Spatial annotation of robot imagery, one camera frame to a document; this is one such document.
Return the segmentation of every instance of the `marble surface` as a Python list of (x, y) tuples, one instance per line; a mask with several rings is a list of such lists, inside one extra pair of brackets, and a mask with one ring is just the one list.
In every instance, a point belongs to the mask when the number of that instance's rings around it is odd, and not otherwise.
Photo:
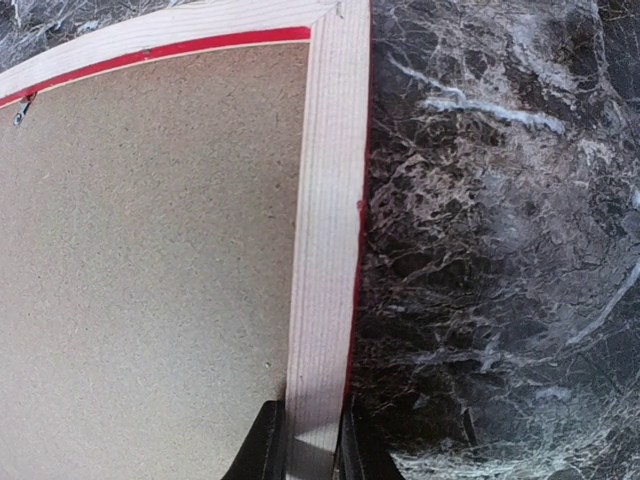
[(640, 478), (624, 3), (374, 4), (353, 387), (407, 478)]

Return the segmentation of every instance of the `wooden frame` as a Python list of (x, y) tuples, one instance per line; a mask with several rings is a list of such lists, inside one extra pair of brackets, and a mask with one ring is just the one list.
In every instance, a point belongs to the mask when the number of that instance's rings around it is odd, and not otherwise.
[(312, 468), (313, 478), (330, 478), (347, 385), (362, 231), (369, 0), (197, 1), (144, 15), (3, 72), (0, 108), (143, 62), (304, 41), (311, 45), (287, 371), (289, 469), (294, 477)]

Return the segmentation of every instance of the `black object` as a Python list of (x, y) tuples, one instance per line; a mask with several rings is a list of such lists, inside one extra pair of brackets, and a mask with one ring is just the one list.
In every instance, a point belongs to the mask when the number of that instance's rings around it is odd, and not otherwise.
[(284, 402), (265, 402), (222, 480), (282, 480), (286, 440)]
[(351, 396), (342, 411), (338, 453), (340, 480), (404, 480), (364, 408)]
[[(285, 456), (284, 403), (266, 402), (222, 480), (283, 480)], [(352, 396), (342, 411), (336, 467), (340, 480), (404, 480), (364, 408)]]

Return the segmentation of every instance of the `black marble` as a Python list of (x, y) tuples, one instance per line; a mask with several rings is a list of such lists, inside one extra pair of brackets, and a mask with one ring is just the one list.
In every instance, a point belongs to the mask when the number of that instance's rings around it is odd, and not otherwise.
[(0, 72), (80, 35), (187, 0), (0, 0)]
[(640, 2), (374, 10), (353, 389), (407, 478), (640, 478)]

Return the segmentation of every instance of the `red edge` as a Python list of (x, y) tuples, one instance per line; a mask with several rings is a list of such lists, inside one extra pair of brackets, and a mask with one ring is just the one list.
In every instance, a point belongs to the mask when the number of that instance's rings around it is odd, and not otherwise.
[[(371, 22), (371, 37), (373, 42), (373, 21)], [(353, 319), (351, 324), (351, 340), (349, 346), (349, 359), (347, 360), (347, 377), (344, 385), (344, 398), (346, 399), (351, 387), (351, 369), (353, 368), (353, 356), (356, 346), (356, 326), (358, 319), (358, 301), (360, 297), (360, 285), (362, 280), (362, 257), (366, 242), (366, 217), (367, 202), (369, 198), (369, 159), (371, 156), (371, 121), (373, 115), (373, 59), (369, 62), (369, 112), (367, 118), (367, 141), (364, 151), (364, 185), (362, 188), (362, 199), (358, 202), (357, 208), (360, 214), (360, 235), (358, 238), (358, 264), (356, 266), (356, 279), (353, 288)]]
[(295, 41), (305, 41), (311, 38), (311, 29), (307, 27), (281, 28), (277, 30), (266, 30), (262, 32), (244, 32), (233, 35), (222, 35), (218, 37), (200, 38), (189, 40), (172, 45), (165, 45), (140, 52), (129, 53), (121, 57), (95, 63), (72, 72), (58, 75), (44, 82), (27, 87), (19, 92), (12, 93), (0, 99), (0, 108), (17, 102), (23, 97), (38, 93), (42, 90), (63, 85), (65, 83), (81, 80), (99, 73), (109, 72), (123, 67), (144, 63), (151, 60), (159, 60), (167, 57), (197, 53), (205, 50), (215, 50), (218, 48), (238, 47), (244, 45), (256, 45), (261, 43), (285, 43)]

